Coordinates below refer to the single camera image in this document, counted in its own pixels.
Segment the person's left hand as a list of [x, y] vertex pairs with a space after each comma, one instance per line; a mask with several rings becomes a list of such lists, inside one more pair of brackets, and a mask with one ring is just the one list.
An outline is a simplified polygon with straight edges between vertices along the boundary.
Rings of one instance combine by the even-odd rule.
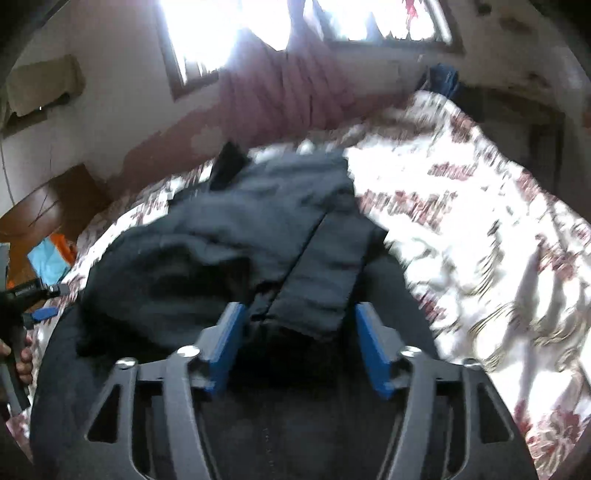
[[[25, 385], [30, 385], [33, 381], [33, 359], [31, 351], [32, 338], [29, 334], [25, 337], [24, 345], [25, 347], [21, 350], [19, 358], [16, 361], [16, 371], [20, 380]], [[0, 340], [0, 352], [2, 358], [14, 358], [12, 349], [3, 340]]]

